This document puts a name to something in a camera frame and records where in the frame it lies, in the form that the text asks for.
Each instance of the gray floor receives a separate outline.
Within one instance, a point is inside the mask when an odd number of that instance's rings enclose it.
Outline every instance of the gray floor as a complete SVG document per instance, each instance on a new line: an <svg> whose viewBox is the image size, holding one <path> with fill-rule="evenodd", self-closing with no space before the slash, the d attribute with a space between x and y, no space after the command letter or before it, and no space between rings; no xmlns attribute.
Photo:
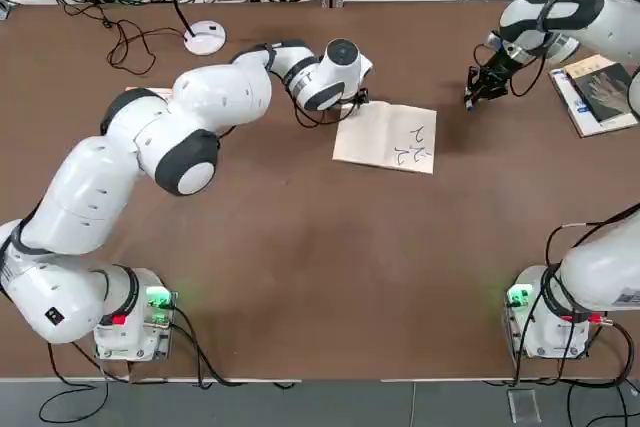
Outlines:
<svg viewBox="0 0 640 427"><path fill-rule="evenodd" d="M478 382L418 383L413 425L416 427L508 427L513 425L507 389ZM40 425L39 406L60 392L59 383L0 383L2 427ZM98 390L72 394L54 401L46 415L66 420L99 405ZM404 427L410 426L412 384L375 381L303 382L292 390L270 385L235 388L214 386L200 391L188 384L126 386L111 384L106 407L81 427ZM567 387L537 387L542 426L568 425ZM630 413L640 411L640 397L623 388ZM585 427L597 415L619 414L615 390L576 389L572 397L574 425ZM640 425L631 419L630 425ZM604 420L596 427L622 426L622 420Z"/></svg>

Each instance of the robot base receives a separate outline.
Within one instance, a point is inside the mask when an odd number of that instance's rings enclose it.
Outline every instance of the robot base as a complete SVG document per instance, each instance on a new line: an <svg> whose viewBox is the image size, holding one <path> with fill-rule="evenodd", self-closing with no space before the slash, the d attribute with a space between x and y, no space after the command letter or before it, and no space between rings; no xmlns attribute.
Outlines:
<svg viewBox="0 0 640 427"><path fill-rule="evenodd" d="M529 284L533 290L529 294L527 305L523 307L505 307L505 328L507 331L507 342L514 354L517 355L522 341L522 331L524 324L531 312L531 306L540 293L540 279L546 267L535 265L523 271L516 280L516 284ZM553 314L544 302L540 299L533 318L529 322L524 338L524 353L528 357L543 357L549 359L559 359L564 356L571 323ZM575 359L580 357L585 348L589 336L589 323L587 321L575 324L571 345L567 351L567 358Z"/></svg>
<svg viewBox="0 0 640 427"><path fill-rule="evenodd" d="M173 310L155 307L150 292L163 293L170 302L175 294L167 291L156 274L147 269L133 269L140 282L138 301L123 325L101 326L93 330L98 358L144 362L165 359L171 344L170 323Z"/></svg>
<svg viewBox="0 0 640 427"><path fill-rule="evenodd" d="M227 41L224 27L217 22L202 20L193 24L191 30L195 36L191 37L189 32L185 33L184 46L192 54L213 54L219 51Z"/></svg>

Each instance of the green led light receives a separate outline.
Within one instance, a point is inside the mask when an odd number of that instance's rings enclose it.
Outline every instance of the green led light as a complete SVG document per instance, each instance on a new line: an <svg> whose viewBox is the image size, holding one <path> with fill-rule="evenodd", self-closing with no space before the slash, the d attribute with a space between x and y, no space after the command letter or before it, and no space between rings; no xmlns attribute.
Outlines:
<svg viewBox="0 0 640 427"><path fill-rule="evenodd" d="M171 292L164 287L147 287L147 301L151 307L171 307Z"/></svg>
<svg viewBox="0 0 640 427"><path fill-rule="evenodd" d="M531 284L515 284L507 291L507 298L513 307L526 307L532 294Z"/></svg>

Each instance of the book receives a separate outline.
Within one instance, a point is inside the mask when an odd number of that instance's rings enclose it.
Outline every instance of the book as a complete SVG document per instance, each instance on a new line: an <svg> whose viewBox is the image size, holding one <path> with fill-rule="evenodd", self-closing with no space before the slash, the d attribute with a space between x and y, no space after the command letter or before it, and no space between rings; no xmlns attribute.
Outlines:
<svg viewBox="0 0 640 427"><path fill-rule="evenodd" d="M631 112L627 102L631 76L622 65L594 55L564 71L598 122Z"/></svg>
<svg viewBox="0 0 640 427"><path fill-rule="evenodd" d="M435 140L434 110L372 101L338 124L333 159L433 174Z"/></svg>
<svg viewBox="0 0 640 427"><path fill-rule="evenodd" d="M624 71L620 64L596 55L549 72L551 83L565 104L580 137L638 124L627 102L630 77L626 71L622 73L619 69Z"/></svg>

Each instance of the book cover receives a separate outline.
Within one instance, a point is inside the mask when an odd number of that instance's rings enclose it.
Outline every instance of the book cover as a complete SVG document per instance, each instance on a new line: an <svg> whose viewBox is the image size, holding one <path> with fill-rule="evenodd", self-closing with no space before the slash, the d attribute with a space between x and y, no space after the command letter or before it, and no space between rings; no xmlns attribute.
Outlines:
<svg viewBox="0 0 640 427"><path fill-rule="evenodd" d="M594 55L564 70L598 122L631 113L627 102L631 76L622 65Z"/></svg>

